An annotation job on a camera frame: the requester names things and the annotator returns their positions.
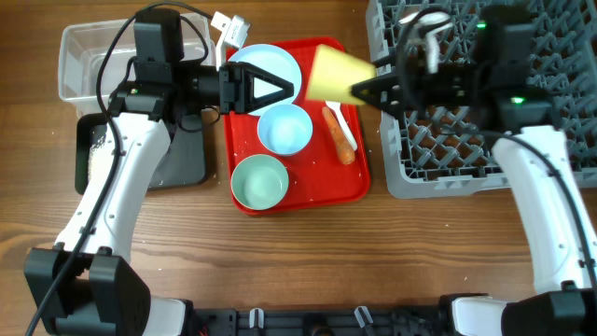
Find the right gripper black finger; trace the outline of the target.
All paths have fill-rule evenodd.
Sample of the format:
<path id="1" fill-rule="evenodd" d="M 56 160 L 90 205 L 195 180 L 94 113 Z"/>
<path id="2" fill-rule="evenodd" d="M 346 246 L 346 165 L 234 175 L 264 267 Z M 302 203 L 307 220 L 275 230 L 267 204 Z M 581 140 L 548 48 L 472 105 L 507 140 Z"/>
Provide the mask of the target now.
<path id="1" fill-rule="evenodd" d="M 355 83 L 351 87 L 352 93 L 374 93 L 391 90 L 396 84 L 396 73 L 389 72 L 380 76 Z"/>
<path id="2" fill-rule="evenodd" d="M 396 96 L 389 91 L 352 91 L 351 95 L 365 104 L 374 106 L 390 115 L 396 114 Z"/>

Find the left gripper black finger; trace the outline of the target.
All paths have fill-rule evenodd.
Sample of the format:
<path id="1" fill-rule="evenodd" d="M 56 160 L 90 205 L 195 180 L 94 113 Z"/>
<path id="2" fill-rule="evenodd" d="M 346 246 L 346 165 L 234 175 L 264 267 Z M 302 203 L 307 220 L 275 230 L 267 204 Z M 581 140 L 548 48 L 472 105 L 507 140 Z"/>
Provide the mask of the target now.
<path id="1" fill-rule="evenodd" d="M 294 90 L 279 90 L 260 97 L 256 97 L 253 91 L 249 91 L 240 102 L 241 112 L 253 112 L 267 105 L 278 103 L 294 95 Z"/>
<path id="2" fill-rule="evenodd" d="M 275 87 L 278 87 L 281 90 L 294 89 L 294 85 L 292 82 L 278 77 L 273 73 L 270 73 L 256 65 L 244 62 L 237 63 L 237 65 L 240 67 L 245 81 L 254 83 L 256 79 L 259 79 Z"/>

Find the light blue plate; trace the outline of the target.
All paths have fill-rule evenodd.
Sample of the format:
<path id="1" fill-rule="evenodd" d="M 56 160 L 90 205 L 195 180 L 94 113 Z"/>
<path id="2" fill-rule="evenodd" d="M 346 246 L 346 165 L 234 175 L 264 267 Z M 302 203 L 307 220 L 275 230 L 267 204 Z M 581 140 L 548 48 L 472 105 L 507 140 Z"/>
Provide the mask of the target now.
<path id="1" fill-rule="evenodd" d="M 276 105 L 293 104 L 299 96 L 302 86 L 302 73 L 298 62 L 286 50 L 269 45 L 256 44 L 240 49 L 229 57 L 230 63 L 252 64 L 265 72 L 286 80 L 293 86 L 293 94 L 273 103 L 266 103 L 261 107 L 251 107 L 248 115 L 260 117 L 269 108 Z"/>

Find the light blue bowl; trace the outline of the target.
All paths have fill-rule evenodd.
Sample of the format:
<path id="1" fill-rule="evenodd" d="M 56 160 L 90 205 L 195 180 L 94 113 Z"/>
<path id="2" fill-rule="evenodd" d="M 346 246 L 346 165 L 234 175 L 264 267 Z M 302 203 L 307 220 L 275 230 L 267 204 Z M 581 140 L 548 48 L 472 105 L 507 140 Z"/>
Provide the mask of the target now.
<path id="1" fill-rule="evenodd" d="M 293 156 L 311 141 L 310 115 L 298 105 L 276 105 L 264 112 L 257 122 L 257 137 L 268 151 Z"/>

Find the yellow plastic cup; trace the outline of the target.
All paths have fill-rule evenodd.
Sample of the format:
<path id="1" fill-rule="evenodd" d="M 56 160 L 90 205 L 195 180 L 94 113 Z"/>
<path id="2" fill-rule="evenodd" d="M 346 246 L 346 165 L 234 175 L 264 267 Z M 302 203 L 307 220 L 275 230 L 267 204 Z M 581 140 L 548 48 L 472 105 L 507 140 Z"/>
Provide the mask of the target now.
<path id="1" fill-rule="evenodd" d="M 376 67 L 351 54 L 327 45 L 314 53 L 305 98 L 347 105 L 364 105 L 352 95 L 352 86 L 376 76 Z"/>

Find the white plastic spoon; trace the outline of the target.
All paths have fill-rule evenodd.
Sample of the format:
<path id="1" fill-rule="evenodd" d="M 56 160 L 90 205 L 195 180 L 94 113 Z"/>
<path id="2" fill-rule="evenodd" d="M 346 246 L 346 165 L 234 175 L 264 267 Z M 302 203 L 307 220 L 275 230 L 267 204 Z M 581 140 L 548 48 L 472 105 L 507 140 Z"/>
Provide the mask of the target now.
<path id="1" fill-rule="evenodd" d="M 340 128 L 341 128 L 346 140 L 348 141 L 349 145 L 352 147 L 353 151 L 357 151 L 358 146 L 355 141 L 354 135 L 352 134 L 351 129 L 341 112 L 341 103 L 326 101 L 326 106 L 334 112 L 336 119 L 340 125 Z"/>

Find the orange carrot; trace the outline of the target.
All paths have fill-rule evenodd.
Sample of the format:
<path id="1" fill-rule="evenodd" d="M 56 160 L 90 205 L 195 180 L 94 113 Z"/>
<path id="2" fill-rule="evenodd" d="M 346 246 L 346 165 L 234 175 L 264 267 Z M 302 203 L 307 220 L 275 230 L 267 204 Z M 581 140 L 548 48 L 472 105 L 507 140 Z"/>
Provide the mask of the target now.
<path id="1" fill-rule="evenodd" d="M 322 108 L 322 115 L 331 134 L 340 163 L 344 165 L 353 163 L 355 160 L 354 150 L 346 139 L 332 110 L 324 106 Z"/>

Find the light green bowl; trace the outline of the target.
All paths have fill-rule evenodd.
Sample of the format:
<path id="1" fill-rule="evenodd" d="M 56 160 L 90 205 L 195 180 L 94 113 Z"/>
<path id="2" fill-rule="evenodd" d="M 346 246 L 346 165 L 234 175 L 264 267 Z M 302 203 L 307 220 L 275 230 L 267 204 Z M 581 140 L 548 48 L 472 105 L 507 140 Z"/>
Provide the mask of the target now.
<path id="1" fill-rule="evenodd" d="M 289 188 L 289 174 L 276 158 L 256 154 L 242 160 L 232 172 L 230 188 L 236 201 L 256 211 L 277 205 Z"/>

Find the white rice pile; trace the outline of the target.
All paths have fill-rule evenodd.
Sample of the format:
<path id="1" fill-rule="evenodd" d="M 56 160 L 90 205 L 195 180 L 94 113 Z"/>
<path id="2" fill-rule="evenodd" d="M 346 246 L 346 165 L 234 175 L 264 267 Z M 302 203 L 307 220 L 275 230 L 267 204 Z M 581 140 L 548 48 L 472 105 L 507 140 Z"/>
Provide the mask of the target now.
<path id="1" fill-rule="evenodd" d="M 107 135 L 101 135 L 94 138 L 90 145 L 89 159 L 88 159 L 88 180 L 91 181 L 94 177 L 104 176 L 109 169 L 109 162 L 107 158 Z"/>

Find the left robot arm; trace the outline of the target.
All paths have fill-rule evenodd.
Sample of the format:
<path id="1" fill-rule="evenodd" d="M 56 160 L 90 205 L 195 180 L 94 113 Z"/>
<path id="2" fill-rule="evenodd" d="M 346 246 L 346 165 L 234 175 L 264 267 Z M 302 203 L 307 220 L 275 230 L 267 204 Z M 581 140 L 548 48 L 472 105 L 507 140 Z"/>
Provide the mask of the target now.
<path id="1" fill-rule="evenodd" d="M 160 2 L 125 22 L 136 53 L 100 110 L 77 125 L 81 202 L 52 248 L 34 248 L 24 275 L 35 300 L 30 328 L 51 335 L 201 335 L 189 300 L 163 299 L 130 264 L 132 235 L 151 178 L 192 106 L 250 113 L 289 98 L 294 86 L 255 65 L 229 62 L 249 25 L 211 16 L 221 36 L 216 63 L 189 60 L 180 2 Z"/>

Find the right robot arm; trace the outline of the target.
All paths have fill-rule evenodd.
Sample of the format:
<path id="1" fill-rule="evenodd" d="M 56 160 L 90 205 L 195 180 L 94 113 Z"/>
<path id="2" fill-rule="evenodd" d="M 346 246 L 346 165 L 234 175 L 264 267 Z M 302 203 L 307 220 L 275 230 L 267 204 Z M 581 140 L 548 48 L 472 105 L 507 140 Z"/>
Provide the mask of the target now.
<path id="1" fill-rule="evenodd" d="M 551 95 L 527 79 L 535 29 L 524 7 L 479 14 L 470 64 L 443 64 L 437 35 L 451 13 L 428 7 L 401 22 L 393 72 L 353 85 L 356 98 L 401 119 L 428 106 L 465 106 L 472 124 L 448 135 L 482 136 L 507 177 L 531 251 L 535 295 L 499 301 L 454 294 L 440 301 L 449 335 L 592 335 L 596 331 L 596 233 L 577 187 Z"/>

